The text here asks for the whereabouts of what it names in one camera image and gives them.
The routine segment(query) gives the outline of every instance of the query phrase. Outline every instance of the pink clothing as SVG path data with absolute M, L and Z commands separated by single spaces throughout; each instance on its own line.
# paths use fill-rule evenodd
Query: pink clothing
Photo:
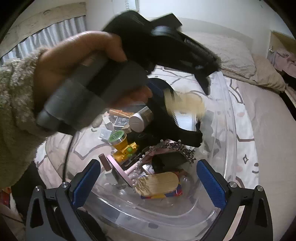
M 285 49 L 279 49 L 268 55 L 268 60 L 278 71 L 285 71 L 296 78 L 296 56 Z

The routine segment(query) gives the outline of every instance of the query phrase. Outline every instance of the yellow toy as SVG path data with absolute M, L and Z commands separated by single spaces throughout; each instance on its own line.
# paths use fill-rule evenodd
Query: yellow toy
M 178 184 L 179 179 L 175 173 L 163 172 L 140 177 L 135 190 L 144 197 L 164 198 L 164 194 L 176 190 Z
M 128 144 L 126 134 L 122 130 L 113 133 L 108 139 L 108 142 L 117 149 L 113 157 L 119 164 L 124 163 L 130 158 L 139 147 L 135 142 Z

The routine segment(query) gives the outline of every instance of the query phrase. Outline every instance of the metal screw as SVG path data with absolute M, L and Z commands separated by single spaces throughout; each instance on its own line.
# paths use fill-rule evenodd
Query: metal screw
M 41 186 L 36 186 L 35 188 L 34 188 L 34 190 L 35 190 L 35 192 L 38 192 L 38 191 L 40 191 L 41 190 Z
M 63 182 L 62 183 L 62 188 L 67 188 L 69 186 L 69 183 L 68 182 Z
M 237 183 L 236 182 L 230 182 L 229 186 L 231 186 L 232 188 L 236 188 L 237 187 Z
M 257 186 L 257 190 L 258 190 L 259 192 L 262 192 L 262 191 L 263 191 L 263 187 L 261 187 L 261 186 Z

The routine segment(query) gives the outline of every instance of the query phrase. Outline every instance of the clothes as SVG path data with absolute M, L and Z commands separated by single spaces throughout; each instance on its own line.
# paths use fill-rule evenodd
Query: clothes
M 0 190 L 12 186 L 35 158 L 36 148 L 51 133 L 35 124 L 33 75 L 40 48 L 0 68 Z
M 279 49 L 268 55 L 268 60 L 278 71 L 285 71 L 296 78 L 296 56 L 285 49 Z

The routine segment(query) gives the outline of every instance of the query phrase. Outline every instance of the blue gripper pad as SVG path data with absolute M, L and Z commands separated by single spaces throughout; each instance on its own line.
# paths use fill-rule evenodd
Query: blue gripper pad
M 218 183 L 218 181 L 215 179 L 211 171 L 202 162 L 202 160 L 199 160 L 197 162 L 196 173 L 199 179 L 201 180 L 204 188 L 206 189 L 208 195 L 210 196 L 214 206 L 223 210 L 224 207 L 226 206 L 225 191 L 223 190 L 221 185 Z
M 72 205 L 74 208 L 79 208 L 84 205 L 89 193 L 91 192 L 101 173 L 100 162 L 98 160 L 92 159 L 81 173 L 83 173 L 84 176 L 73 192 Z
M 147 87 L 152 91 L 153 94 L 157 94 L 159 97 L 163 97 L 163 91 L 159 89 L 156 85 L 152 82 L 147 84 Z

